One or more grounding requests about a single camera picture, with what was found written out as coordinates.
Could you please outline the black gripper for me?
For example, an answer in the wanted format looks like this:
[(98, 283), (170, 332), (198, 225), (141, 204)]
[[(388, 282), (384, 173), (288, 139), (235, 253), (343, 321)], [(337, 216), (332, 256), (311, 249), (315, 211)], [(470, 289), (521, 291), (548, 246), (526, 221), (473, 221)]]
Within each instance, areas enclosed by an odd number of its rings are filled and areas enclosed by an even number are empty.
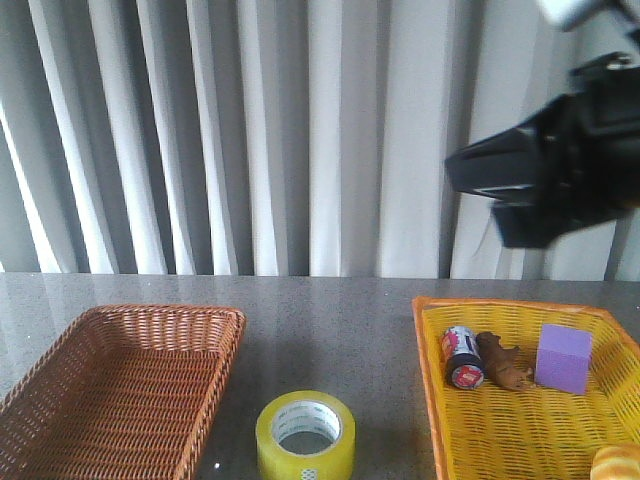
[(507, 248), (544, 249), (639, 206), (638, 67), (614, 52), (570, 79), (571, 92), (445, 162), (454, 190), (492, 199)]

